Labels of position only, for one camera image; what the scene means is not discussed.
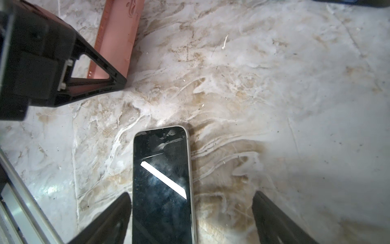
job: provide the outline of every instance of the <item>phone frame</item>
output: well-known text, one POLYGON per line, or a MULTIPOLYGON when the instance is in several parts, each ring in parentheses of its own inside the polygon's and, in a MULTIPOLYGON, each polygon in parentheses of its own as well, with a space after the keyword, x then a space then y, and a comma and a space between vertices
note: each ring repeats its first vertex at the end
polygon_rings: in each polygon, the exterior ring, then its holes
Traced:
MULTIPOLYGON (((149 130, 141 130, 141 131, 137 132, 135 134, 134 138, 133 138, 133 150, 134 150, 134 139, 138 135, 138 133, 140 133, 140 132, 147 132, 147 131, 151 131, 151 130, 160 130, 160 129, 172 128, 172 127, 181 127, 186 132, 186 137, 187 137, 186 139, 187 139, 188 175, 189 175, 189 178, 190 178, 189 182, 190 182, 190 197, 191 197, 191 228, 192 228, 191 232, 192 232, 192 243, 196 244, 197 243, 197 229, 196 229, 195 206, 194 206, 194 200, 193 200, 194 199, 194 194, 193 194, 193 186, 192 186, 192 164, 191 164, 191 152, 190 152, 190 134, 188 133, 188 130, 186 128, 184 128, 183 126, 181 126, 181 125, 172 125, 172 126, 166 126, 166 127, 161 127, 161 128, 153 128, 153 129, 149 129, 149 130)), ((133 184, 134 184, 134 178, 135 178, 135 175, 134 175, 134 170, 133 170, 133 184)))

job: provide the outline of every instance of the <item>white phone edge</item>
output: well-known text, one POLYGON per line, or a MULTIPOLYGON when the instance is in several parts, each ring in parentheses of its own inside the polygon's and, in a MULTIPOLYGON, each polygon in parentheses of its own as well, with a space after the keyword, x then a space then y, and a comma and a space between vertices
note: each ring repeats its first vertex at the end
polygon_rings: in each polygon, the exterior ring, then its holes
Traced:
POLYGON ((194 206, 194 194, 193 194, 193 186, 192 186, 192 165, 191 165, 191 151, 190 151, 190 134, 188 133, 188 130, 184 128, 181 125, 172 125, 172 126, 166 126, 161 128, 154 128, 149 130, 141 130, 136 133, 136 135, 140 132, 146 132, 150 130, 160 130, 160 129, 166 129, 166 128, 172 128, 172 127, 181 127, 186 132, 186 138, 187 138, 187 156, 188 156, 188 175, 190 177, 190 196, 191 196, 191 223, 192 223, 192 243, 197 243, 197 228, 196 228, 196 216, 195 216, 195 206, 194 206))

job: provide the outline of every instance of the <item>marble countertop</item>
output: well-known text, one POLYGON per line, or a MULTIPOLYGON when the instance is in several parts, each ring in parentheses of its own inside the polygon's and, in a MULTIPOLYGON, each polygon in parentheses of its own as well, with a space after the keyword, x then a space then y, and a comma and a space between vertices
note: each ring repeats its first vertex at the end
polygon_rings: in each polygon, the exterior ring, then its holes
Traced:
MULTIPOLYGON (((104 0, 34 3, 94 43, 104 0)), ((30 107, 0 122, 0 144, 64 242, 132 193, 138 131, 183 125, 199 243, 258 243, 256 190, 319 243, 382 243, 389 40, 390 8, 146 0, 126 89, 30 107)))

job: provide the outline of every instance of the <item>black phone screen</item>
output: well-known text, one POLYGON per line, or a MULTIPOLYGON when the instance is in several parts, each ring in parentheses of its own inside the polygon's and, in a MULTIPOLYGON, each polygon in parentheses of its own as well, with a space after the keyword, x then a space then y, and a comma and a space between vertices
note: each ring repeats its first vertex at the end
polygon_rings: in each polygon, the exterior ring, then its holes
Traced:
POLYGON ((179 126, 135 136, 133 244, 192 243, 187 147, 179 126))

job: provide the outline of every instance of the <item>phone screen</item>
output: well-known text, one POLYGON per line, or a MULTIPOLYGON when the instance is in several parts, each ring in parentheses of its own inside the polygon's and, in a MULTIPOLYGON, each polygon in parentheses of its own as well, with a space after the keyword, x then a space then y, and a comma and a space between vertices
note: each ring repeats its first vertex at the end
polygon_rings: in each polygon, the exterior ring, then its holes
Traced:
POLYGON ((192 243, 187 147, 179 126, 135 136, 133 244, 192 243))

